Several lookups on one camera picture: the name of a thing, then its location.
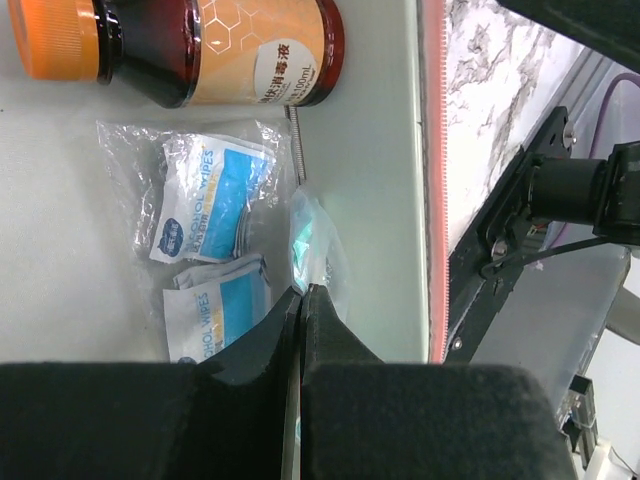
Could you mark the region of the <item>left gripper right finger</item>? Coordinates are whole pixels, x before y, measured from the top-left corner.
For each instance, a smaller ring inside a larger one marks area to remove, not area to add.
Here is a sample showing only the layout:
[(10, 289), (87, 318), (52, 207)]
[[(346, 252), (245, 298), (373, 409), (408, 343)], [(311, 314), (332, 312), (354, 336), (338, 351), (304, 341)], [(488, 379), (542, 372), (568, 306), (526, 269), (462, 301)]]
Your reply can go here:
[(327, 289), (301, 310), (305, 479), (572, 479), (544, 390), (498, 365), (386, 363)]

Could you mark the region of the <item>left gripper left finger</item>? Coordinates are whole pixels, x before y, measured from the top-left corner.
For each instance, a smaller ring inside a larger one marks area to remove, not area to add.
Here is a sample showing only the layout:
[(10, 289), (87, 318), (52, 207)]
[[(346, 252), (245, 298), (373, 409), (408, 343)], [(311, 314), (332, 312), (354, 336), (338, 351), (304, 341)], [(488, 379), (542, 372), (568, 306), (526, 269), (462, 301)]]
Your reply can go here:
[(277, 479), (301, 299), (201, 363), (1, 368), (5, 479)]

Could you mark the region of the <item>blue item plastic bag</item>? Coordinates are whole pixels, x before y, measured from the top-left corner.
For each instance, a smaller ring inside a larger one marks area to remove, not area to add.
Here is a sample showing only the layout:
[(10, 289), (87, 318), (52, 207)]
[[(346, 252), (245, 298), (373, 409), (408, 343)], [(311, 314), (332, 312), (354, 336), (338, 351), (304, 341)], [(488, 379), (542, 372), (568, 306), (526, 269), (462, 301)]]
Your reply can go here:
[(291, 197), (289, 262), (293, 287), (301, 294), (311, 285), (326, 287), (338, 317), (345, 322), (350, 301), (346, 254), (328, 213), (305, 186)]

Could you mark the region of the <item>alcohol wipes plastic bag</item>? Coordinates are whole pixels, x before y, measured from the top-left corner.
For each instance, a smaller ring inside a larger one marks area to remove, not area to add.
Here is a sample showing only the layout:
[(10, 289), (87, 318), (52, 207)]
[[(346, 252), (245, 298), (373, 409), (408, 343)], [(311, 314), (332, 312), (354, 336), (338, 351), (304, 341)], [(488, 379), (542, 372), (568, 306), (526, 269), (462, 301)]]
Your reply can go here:
[(97, 133), (167, 356), (207, 360), (263, 320), (289, 285), (290, 124), (101, 122)]

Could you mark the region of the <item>pink medicine kit case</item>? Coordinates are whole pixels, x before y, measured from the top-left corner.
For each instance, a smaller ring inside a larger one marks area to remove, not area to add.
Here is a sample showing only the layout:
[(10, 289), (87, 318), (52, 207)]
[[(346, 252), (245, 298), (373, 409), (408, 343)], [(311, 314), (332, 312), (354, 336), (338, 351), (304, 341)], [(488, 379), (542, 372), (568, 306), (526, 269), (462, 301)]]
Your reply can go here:
[[(347, 323), (379, 357), (429, 357), (418, 7), (343, 1), (346, 56), (331, 95), (299, 111), (306, 178), (350, 270)], [(114, 82), (39, 82), (1, 18), (1, 358), (157, 361), (131, 243), (97, 140), (100, 120), (189, 126), (280, 117), (273, 107), (166, 110)]]

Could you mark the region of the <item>brown bottle orange cap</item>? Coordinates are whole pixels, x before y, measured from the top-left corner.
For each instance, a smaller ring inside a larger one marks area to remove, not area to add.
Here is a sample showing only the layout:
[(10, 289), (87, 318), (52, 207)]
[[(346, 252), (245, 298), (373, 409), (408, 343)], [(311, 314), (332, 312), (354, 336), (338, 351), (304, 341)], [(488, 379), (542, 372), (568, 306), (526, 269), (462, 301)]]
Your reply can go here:
[(168, 109), (315, 105), (344, 61), (332, 1), (12, 1), (8, 12), (30, 77), (120, 79)]

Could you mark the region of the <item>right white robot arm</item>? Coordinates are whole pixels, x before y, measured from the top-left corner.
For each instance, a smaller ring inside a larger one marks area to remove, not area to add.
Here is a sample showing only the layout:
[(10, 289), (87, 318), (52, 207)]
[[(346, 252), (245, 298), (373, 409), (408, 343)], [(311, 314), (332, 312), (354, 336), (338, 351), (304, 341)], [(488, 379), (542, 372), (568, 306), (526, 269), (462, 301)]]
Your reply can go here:
[[(502, 1), (501, 6), (584, 45), (639, 75), (637, 1)], [(606, 159), (526, 156), (524, 208), (531, 219), (588, 225), (592, 237), (535, 254), (512, 253), (487, 276), (606, 244), (639, 246), (639, 143), (617, 144)]]

